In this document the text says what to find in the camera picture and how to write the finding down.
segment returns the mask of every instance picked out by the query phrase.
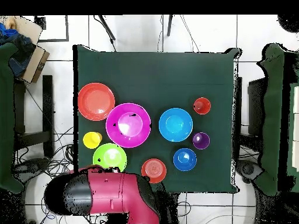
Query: magenta bowl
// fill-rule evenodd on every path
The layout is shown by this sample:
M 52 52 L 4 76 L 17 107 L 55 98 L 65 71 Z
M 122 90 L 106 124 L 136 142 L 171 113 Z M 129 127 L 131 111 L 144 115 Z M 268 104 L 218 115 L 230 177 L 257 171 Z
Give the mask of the magenta bowl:
M 144 143 L 151 132 L 147 111 L 134 103 L 116 106 L 106 120 L 108 137 L 123 148 L 134 148 Z

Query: red cup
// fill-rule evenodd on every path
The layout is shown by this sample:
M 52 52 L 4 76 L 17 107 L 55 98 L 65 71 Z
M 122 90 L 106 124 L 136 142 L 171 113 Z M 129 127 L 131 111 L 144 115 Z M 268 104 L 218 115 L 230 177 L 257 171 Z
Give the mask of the red cup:
M 198 98 L 194 104 L 193 108 L 198 114 L 207 114 L 211 109 L 211 103 L 207 98 Z

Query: green bowl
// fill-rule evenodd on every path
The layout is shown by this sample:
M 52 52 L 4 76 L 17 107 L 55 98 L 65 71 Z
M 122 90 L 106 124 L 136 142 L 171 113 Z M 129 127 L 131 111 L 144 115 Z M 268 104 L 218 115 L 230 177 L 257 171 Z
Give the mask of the green bowl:
M 92 164 L 100 165 L 105 169 L 118 167 L 122 172 L 127 166 L 127 155 L 115 143 L 106 143 L 95 150 L 92 157 Z

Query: light blue bowl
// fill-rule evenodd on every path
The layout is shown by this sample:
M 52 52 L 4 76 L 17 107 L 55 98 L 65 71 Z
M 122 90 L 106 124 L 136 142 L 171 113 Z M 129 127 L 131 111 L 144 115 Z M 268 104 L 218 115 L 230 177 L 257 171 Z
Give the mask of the light blue bowl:
M 189 113 L 181 108 L 165 111 L 159 120 L 161 135 L 171 142 L 185 140 L 192 132 L 193 122 Z
M 173 164 L 180 171 L 189 171 L 195 167 L 197 162 L 196 154 L 187 148 L 179 149 L 173 156 Z

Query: small red bowl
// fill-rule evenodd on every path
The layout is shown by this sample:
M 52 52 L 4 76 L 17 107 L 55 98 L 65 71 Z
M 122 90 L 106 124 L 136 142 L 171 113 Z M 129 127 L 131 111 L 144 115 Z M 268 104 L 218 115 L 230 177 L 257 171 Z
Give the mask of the small red bowl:
M 112 91 L 102 83 L 89 83 L 78 94 L 79 112 L 88 120 L 104 120 L 114 105 L 115 99 Z
M 194 104 L 193 108 L 198 114 L 207 114 L 211 109 L 211 103 L 207 98 L 198 98 Z
M 148 176 L 150 183 L 159 183 L 166 176 L 166 166 L 158 159 L 150 159 L 143 164 L 141 174 L 142 176 Z

